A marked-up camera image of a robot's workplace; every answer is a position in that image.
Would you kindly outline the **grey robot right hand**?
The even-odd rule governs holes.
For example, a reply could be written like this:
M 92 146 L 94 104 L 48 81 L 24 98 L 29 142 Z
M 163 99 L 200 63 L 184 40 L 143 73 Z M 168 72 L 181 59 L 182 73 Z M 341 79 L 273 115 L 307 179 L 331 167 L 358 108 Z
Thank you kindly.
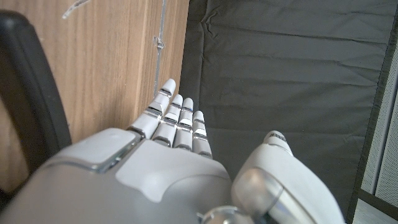
M 2 223 L 343 223 L 328 187 L 267 133 L 237 176 L 213 159 L 204 115 L 167 80 L 127 128 L 109 128 L 45 162 Z

